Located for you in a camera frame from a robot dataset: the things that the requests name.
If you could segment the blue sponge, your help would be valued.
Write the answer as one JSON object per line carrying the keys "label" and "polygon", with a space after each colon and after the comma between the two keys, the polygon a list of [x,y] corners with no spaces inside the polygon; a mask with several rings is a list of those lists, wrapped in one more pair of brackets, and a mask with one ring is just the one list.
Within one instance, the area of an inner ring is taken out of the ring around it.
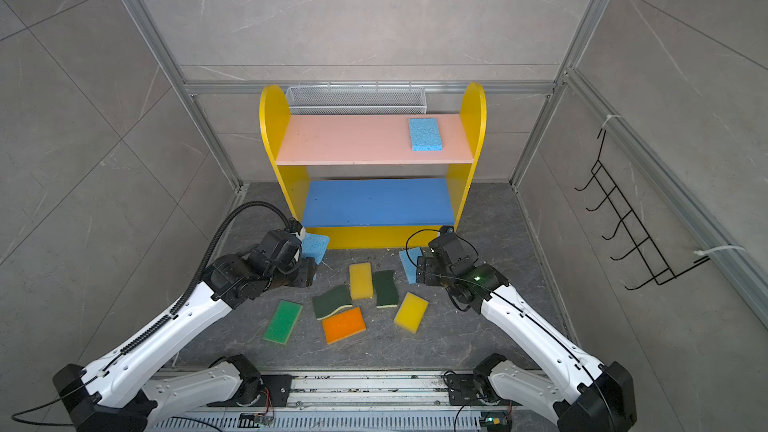
{"label": "blue sponge", "polygon": [[404,269],[404,273],[409,284],[417,282],[417,262],[422,256],[420,248],[411,248],[399,252],[399,257]]}
{"label": "blue sponge", "polygon": [[320,265],[329,244],[330,238],[328,236],[307,233],[302,240],[301,258],[312,258],[317,265]]}

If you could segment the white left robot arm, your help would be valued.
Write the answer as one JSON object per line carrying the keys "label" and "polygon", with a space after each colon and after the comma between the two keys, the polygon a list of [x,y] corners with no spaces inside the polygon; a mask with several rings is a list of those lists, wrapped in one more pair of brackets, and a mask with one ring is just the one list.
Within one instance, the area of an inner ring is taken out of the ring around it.
{"label": "white left robot arm", "polygon": [[155,374],[182,348],[249,300],[282,286],[308,287],[316,271],[302,254],[306,230],[268,232],[260,243],[209,263],[181,299],[113,351],[57,372],[54,386],[78,431],[143,431],[205,405],[252,406],[266,398],[244,355],[171,379]]}

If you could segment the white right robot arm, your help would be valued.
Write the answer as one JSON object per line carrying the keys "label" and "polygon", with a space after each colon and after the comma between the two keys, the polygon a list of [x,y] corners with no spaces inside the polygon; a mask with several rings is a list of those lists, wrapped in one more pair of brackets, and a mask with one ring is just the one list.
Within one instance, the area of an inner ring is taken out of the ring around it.
{"label": "white right robot arm", "polygon": [[458,310],[494,324],[540,368],[534,373],[500,354],[487,357],[473,377],[483,399],[520,404],[561,431],[628,431],[636,424],[634,381],[625,367],[606,365],[571,342],[452,227],[435,234],[414,263],[418,282],[444,288]]}

